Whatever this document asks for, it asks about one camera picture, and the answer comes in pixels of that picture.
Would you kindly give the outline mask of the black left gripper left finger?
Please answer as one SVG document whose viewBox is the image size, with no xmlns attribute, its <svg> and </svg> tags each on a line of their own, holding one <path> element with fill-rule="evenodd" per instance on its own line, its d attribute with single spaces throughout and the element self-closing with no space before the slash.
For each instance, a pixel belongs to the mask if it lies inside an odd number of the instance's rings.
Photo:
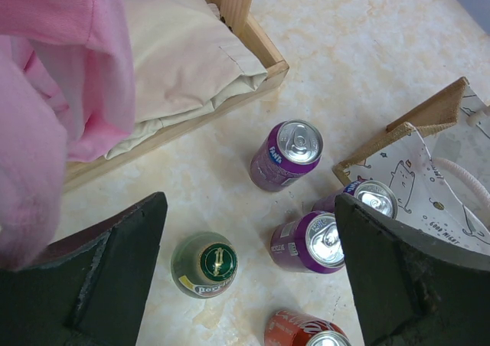
<svg viewBox="0 0 490 346">
<path fill-rule="evenodd" d="M 168 202 L 158 191 L 1 271 L 3 345 L 134 345 Z"/>
</svg>

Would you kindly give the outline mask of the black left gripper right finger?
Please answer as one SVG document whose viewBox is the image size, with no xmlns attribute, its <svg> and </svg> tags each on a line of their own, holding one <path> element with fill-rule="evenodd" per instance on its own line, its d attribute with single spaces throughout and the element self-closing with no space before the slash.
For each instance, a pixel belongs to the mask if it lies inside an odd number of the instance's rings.
<svg viewBox="0 0 490 346">
<path fill-rule="evenodd" d="M 362 204 L 335 199 L 345 266 L 366 345 L 487 345 L 489 257 Z"/>
</svg>

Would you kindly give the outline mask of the burlap canvas tote bag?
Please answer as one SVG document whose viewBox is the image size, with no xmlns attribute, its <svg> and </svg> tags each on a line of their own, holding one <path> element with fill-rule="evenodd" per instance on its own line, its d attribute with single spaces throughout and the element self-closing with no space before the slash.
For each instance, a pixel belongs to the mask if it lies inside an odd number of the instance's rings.
<svg viewBox="0 0 490 346">
<path fill-rule="evenodd" d="M 362 145 L 333 172 L 342 184 L 375 180 L 397 199 L 397 220 L 451 244 L 489 253 L 489 117 L 461 77 Z"/>
</svg>

